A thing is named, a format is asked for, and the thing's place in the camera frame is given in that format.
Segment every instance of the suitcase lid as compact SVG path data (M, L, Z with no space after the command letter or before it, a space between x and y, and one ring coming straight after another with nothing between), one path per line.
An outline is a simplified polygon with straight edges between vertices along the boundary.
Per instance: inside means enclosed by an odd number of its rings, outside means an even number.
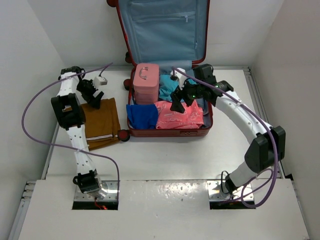
M133 65L206 58L210 0L118 0Z

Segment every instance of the open suitcase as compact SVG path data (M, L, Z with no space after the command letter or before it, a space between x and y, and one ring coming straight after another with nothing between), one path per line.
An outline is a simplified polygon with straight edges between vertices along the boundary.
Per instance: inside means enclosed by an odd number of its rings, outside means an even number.
M107 0L116 7L128 53L126 62L134 68L129 81L128 104L133 101L133 77L139 63L158 64L160 74L170 74L172 67L185 69L206 58L210 0ZM135 137L205 136L213 125L213 111L204 102L204 126L199 129L134 129Z

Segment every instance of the folded brown towel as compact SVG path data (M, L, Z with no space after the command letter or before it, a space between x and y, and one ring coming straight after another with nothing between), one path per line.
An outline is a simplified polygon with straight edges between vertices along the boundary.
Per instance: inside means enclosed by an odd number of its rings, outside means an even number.
M85 137L89 150L103 148L119 142L118 131L120 123L116 100L103 99L100 109L94 109L89 104L81 105L85 114Z

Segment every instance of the gray wall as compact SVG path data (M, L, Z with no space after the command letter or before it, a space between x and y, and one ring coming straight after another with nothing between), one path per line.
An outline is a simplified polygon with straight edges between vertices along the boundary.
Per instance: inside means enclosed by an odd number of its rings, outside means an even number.
M125 65L117 11L106 0L28 0L66 65ZM206 62L252 64L283 0L211 0Z
M2 0L0 23L0 240L6 240L25 183L41 177L48 152L24 135L21 116L64 64L26 0ZM57 122L50 104L55 94L45 92L27 115L30 133L47 141Z
M319 240L319 0L284 1L253 74L271 123L287 132L283 162L292 172L311 239Z

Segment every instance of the pink case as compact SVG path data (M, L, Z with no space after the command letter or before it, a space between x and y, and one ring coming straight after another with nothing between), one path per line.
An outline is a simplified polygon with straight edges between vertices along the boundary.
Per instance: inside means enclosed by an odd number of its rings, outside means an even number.
M159 97L159 65L138 64L133 78L133 88L137 104L148 105L157 102Z

